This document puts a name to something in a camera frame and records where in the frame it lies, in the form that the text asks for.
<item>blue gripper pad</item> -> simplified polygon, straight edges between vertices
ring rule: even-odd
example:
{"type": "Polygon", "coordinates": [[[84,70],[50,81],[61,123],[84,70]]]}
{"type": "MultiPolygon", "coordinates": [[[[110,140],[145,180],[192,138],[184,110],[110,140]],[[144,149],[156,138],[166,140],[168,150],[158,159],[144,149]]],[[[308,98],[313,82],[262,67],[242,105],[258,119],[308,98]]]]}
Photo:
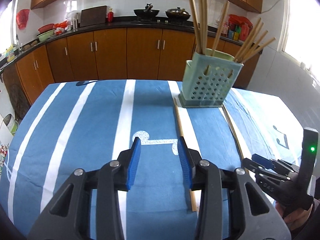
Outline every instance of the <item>blue gripper pad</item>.
{"type": "Polygon", "coordinates": [[[141,153],[141,141],[138,137],[136,137],[133,141],[132,147],[132,156],[128,166],[128,173],[127,173],[127,189],[130,190],[134,184],[134,179],[136,178],[138,163],[140,159],[141,153]]]}
{"type": "Polygon", "coordinates": [[[188,162],[187,151],[189,151],[187,148],[187,145],[185,144],[184,140],[180,137],[178,139],[178,153],[179,153],[179,159],[180,159],[182,173],[183,173],[183,179],[185,183],[188,185],[188,187],[191,188],[192,187],[192,167],[188,162]]]}
{"type": "Polygon", "coordinates": [[[268,160],[267,158],[264,158],[258,154],[252,155],[251,158],[254,162],[259,163],[260,165],[264,166],[267,170],[273,169],[273,164],[271,160],[268,160]]]}

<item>cutting board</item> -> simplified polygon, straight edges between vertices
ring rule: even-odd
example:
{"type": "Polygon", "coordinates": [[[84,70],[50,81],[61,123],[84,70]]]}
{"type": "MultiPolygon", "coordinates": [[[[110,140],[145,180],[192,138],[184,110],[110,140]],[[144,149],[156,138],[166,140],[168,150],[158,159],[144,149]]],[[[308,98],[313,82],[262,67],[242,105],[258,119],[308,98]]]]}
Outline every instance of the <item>cutting board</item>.
{"type": "Polygon", "coordinates": [[[81,11],[80,27],[106,22],[107,6],[98,6],[81,11]]]}

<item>bucket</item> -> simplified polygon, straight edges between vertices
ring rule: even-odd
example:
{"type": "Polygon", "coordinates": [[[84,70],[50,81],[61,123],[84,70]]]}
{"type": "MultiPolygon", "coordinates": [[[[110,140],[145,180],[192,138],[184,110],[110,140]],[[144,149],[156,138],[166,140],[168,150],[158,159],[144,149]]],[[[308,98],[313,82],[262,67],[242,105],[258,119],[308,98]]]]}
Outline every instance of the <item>bucket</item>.
{"type": "Polygon", "coordinates": [[[3,119],[4,124],[7,126],[8,130],[12,135],[14,135],[19,127],[18,122],[14,119],[12,114],[8,114],[3,119]]]}

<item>pot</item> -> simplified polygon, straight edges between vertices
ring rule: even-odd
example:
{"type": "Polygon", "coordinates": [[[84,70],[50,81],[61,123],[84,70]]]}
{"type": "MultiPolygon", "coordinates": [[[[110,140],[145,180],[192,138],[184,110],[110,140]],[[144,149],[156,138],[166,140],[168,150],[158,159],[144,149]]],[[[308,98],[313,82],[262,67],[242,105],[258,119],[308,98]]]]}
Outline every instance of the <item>pot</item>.
{"type": "Polygon", "coordinates": [[[177,7],[175,9],[169,9],[165,12],[168,18],[171,19],[178,19],[186,21],[190,18],[190,14],[185,10],[177,7]]]}
{"type": "Polygon", "coordinates": [[[156,17],[159,13],[159,10],[151,10],[153,5],[151,3],[147,3],[147,6],[144,9],[136,9],[133,10],[135,15],[141,17],[141,19],[150,19],[156,17]]]}

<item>hand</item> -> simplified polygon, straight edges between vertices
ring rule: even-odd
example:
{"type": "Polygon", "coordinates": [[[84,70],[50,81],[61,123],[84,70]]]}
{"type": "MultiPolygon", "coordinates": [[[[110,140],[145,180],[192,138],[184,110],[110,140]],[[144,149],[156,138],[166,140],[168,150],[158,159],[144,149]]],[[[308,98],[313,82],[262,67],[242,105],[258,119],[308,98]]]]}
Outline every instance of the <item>hand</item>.
{"type": "MultiPolygon", "coordinates": [[[[280,205],[278,201],[276,201],[276,210],[279,212],[280,216],[283,216],[284,207],[280,205]]],[[[298,208],[293,211],[291,214],[287,215],[284,218],[284,222],[287,224],[290,231],[295,230],[296,228],[301,227],[309,218],[312,210],[312,205],[309,210],[304,210],[302,208],[298,208]]]]}

